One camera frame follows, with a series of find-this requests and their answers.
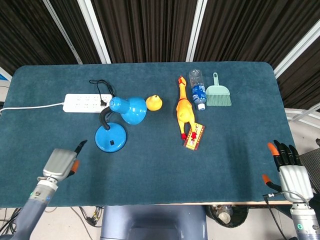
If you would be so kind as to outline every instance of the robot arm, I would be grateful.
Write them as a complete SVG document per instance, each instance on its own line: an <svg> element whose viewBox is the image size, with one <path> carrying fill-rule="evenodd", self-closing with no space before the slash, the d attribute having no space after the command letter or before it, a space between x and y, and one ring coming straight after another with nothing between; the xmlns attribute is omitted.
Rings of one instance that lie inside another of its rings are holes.
<svg viewBox="0 0 320 240"><path fill-rule="evenodd" d="M16 233L14 235L0 236L0 240L30 239L31 233L58 189L58 182L76 173L79 165L76 157L86 142L87 140L82 141L75 151L58 148L53 150L43 169L43 176L37 178L39 181L37 186L16 217Z"/></svg>
<svg viewBox="0 0 320 240"><path fill-rule="evenodd" d="M320 240L319 223L315 211L309 206L314 197L306 167L302 166L297 150L289 145L274 141L268 143L279 172L281 186L273 184L267 176L265 184L277 192L264 195L265 198L283 194L292 203L290 213L299 240Z"/></svg>

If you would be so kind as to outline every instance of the black curtain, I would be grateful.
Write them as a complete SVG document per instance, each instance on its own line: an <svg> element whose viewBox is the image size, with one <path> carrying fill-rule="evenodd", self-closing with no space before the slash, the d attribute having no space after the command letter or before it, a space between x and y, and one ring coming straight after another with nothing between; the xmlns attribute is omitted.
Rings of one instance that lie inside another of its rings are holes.
<svg viewBox="0 0 320 240"><path fill-rule="evenodd" d="M77 64L42 0L1 0L0 66Z"/></svg>
<svg viewBox="0 0 320 240"><path fill-rule="evenodd" d="M101 64L77 0L50 0L83 64Z"/></svg>
<svg viewBox="0 0 320 240"><path fill-rule="evenodd" d="M275 68L319 19L319 0L208 0L194 61Z"/></svg>
<svg viewBox="0 0 320 240"><path fill-rule="evenodd" d="M320 37L280 75L278 84L286 108L320 103Z"/></svg>
<svg viewBox="0 0 320 240"><path fill-rule="evenodd" d="M184 62L197 0L92 0L112 63Z"/></svg>

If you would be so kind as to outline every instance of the yellow rubber chicken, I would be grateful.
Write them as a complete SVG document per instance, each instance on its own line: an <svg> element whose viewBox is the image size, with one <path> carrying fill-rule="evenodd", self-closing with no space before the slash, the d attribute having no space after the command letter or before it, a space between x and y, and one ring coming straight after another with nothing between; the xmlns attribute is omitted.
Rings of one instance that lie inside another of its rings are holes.
<svg viewBox="0 0 320 240"><path fill-rule="evenodd" d="M180 88L180 99L178 105L176 106L176 116L178 118L178 123L181 131L181 138L183 140L187 139L187 135L185 134L185 123L190 123L192 129L191 137L193 139L196 138L196 130L195 126L195 115L192 110L192 104L187 99L186 95L186 86L187 82L183 76L180 76L178 79L179 88Z"/></svg>

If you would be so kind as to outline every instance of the blue desk lamp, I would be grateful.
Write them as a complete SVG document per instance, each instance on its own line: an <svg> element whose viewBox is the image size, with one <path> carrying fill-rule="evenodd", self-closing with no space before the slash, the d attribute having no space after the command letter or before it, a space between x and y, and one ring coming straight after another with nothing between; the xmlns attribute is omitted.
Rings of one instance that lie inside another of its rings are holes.
<svg viewBox="0 0 320 240"><path fill-rule="evenodd" d="M100 113L99 119L102 126L95 133L96 145L106 153L119 151L127 140L126 131L120 124L108 122L108 116L112 112L120 113L128 124L137 125L145 118L147 105L142 97L123 99L115 96L111 99L109 107Z"/></svg>

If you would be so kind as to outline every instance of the broom handle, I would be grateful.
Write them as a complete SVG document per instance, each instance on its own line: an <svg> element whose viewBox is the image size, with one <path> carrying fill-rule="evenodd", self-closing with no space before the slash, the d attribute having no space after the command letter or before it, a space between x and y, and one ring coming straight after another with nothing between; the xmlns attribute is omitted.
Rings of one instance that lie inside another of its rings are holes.
<svg viewBox="0 0 320 240"><path fill-rule="evenodd" d="M218 79L218 73L213 73L213 82L215 86L219 86L219 79Z"/></svg>

